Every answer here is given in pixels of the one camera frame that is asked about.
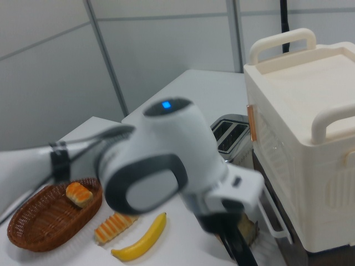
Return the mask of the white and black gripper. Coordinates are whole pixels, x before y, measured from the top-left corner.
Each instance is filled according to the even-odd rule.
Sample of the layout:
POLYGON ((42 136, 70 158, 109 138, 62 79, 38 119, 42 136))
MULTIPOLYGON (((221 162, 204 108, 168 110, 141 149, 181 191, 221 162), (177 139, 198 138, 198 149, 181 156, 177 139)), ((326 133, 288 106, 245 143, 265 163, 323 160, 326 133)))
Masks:
POLYGON ((248 168, 227 165, 225 177, 202 194, 198 221, 208 233, 218 234, 229 256, 239 266, 257 266, 237 224, 244 212, 252 212, 264 186, 262 175, 248 168))

